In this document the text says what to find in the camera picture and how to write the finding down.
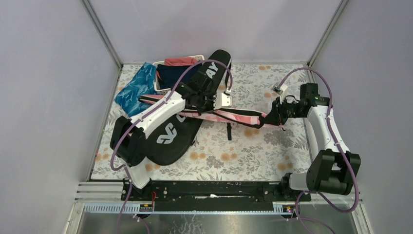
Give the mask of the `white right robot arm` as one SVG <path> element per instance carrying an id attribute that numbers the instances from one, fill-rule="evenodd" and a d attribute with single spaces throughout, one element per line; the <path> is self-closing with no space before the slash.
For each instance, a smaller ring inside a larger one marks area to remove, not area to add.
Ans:
<path id="1" fill-rule="evenodd" d="M 300 99 L 286 101 L 287 85 L 276 86 L 280 95 L 272 103 L 266 123 L 284 125 L 289 119 L 308 120 L 315 136 L 318 153 L 306 173 L 287 173 L 282 177 L 279 193 L 287 201 L 293 200 L 299 191 L 348 195 L 354 185 L 352 176 L 361 165 L 358 154 L 350 152 L 339 135 L 335 124 L 330 98 L 318 93 L 318 85 L 306 83 L 300 86 Z"/>

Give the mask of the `pink racket bag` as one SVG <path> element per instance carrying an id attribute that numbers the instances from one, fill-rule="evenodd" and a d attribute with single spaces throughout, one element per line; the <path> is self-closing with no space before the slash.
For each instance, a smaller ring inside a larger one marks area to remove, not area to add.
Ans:
<path id="1" fill-rule="evenodd" d="M 265 124 L 265 113 L 254 110 L 234 109 L 230 107 L 213 110 L 212 112 L 197 112 L 185 107 L 185 95 L 169 92 L 166 95 L 142 95 L 139 99 L 150 105 L 143 112 L 131 117 L 137 127 L 142 127 L 145 132 L 153 131 L 156 127 L 167 121 L 172 116 L 196 118 L 214 122 L 238 123 L 252 128 L 272 127 Z"/>

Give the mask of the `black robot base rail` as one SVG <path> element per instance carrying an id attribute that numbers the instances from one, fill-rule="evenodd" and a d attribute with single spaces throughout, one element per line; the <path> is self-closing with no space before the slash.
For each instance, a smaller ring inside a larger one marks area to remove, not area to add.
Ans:
<path id="1" fill-rule="evenodd" d="M 156 212 L 270 212 L 275 203 L 311 201 L 279 182 L 152 180 L 142 189 L 129 187 L 124 180 L 122 201 L 147 201 Z"/>

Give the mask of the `black Crossway racket bag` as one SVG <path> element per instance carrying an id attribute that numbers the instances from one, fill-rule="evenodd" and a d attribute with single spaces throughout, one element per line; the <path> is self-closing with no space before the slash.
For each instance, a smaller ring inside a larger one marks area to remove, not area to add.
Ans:
<path id="1" fill-rule="evenodd" d="M 185 95 L 185 87 L 194 90 L 218 90 L 222 80 L 228 80 L 227 69 L 231 67 L 231 56 L 224 50 L 217 50 L 187 81 L 179 82 L 175 92 Z M 157 127 L 146 139 L 143 152 L 158 165 L 171 165 L 182 157 L 194 143 L 202 119 L 172 116 Z"/>

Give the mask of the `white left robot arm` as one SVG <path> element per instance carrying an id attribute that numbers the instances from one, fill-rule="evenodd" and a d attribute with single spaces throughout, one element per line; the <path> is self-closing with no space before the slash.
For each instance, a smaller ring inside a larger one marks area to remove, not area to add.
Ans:
<path id="1" fill-rule="evenodd" d="M 145 160 L 170 165 L 180 159 L 203 122 L 186 117 L 184 109 L 193 107 L 197 115 L 211 113 L 216 90 L 213 85 L 180 83 L 142 113 L 116 120 L 110 147 L 113 156 L 123 161 L 122 168 L 134 185 L 132 194 L 137 199 L 146 200 L 151 194 Z"/>

